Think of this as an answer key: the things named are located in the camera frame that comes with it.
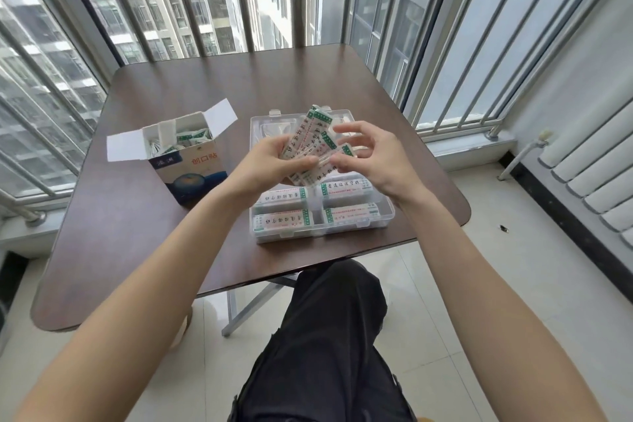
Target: trousers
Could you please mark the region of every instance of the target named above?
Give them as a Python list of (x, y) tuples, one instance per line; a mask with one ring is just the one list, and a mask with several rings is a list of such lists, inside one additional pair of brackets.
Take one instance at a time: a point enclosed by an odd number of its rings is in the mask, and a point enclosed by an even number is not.
[(229, 422), (415, 421), (374, 347), (386, 313), (380, 281), (355, 260), (299, 274)]

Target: wooden tabletop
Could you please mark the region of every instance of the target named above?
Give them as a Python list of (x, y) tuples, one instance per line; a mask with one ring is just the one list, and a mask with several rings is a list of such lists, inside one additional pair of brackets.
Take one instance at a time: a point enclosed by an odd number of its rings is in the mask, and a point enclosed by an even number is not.
[[(217, 140), (230, 172), (249, 150), (251, 117), (312, 104), (346, 108), (400, 137), (424, 184), (465, 224), (470, 206), (356, 52), (346, 45), (186, 58), (122, 67), (115, 74), (31, 310), (43, 330), (87, 316), (186, 215), (147, 161), (107, 162), (106, 137), (206, 110), (228, 98), (238, 116)], [(386, 228), (257, 245), (248, 212), (231, 229), (199, 295), (357, 256), (415, 238), (398, 210)]]

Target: hand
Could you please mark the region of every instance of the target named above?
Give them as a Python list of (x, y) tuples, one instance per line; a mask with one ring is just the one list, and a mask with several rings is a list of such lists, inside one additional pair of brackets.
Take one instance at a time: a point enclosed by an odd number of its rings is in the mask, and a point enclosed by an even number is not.
[(400, 140), (391, 132), (364, 121), (345, 122), (332, 129), (337, 133), (360, 132), (341, 138), (339, 145), (348, 142), (352, 147), (367, 147), (356, 151), (358, 158), (332, 155), (330, 161), (339, 172), (359, 172), (398, 205), (430, 194), (411, 166)]
[(259, 141), (226, 180), (226, 186), (236, 190), (248, 207), (257, 201), (262, 192), (273, 188), (284, 178), (295, 172), (310, 170), (318, 164), (318, 157), (313, 155), (281, 160), (279, 155), (290, 137), (281, 135)]

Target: person's right arm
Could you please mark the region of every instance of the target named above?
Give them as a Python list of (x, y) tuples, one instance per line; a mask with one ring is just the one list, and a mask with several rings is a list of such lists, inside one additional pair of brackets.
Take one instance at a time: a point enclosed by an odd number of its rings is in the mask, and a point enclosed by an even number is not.
[(366, 146), (332, 157), (390, 196), (413, 226), (464, 352), (500, 421), (605, 421), (594, 395), (543, 323), (428, 190), (398, 138), (368, 122), (335, 126)]

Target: cardboard box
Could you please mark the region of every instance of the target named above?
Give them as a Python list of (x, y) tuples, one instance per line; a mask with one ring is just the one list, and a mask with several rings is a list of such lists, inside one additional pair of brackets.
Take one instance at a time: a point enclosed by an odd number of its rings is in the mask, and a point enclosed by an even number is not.
[[(149, 161), (178, 203), (185, 204), (204, 196), (226, 179), (215, 139), (236, 120), (231, 104), (224, 99), (205, 112), (107, 136), (107, 160)], [(149, 142), (158, 139), (160, 131), (173, 131), (174, 126), (176, 133), (208, 128), (212, 140), (152, 157)]]

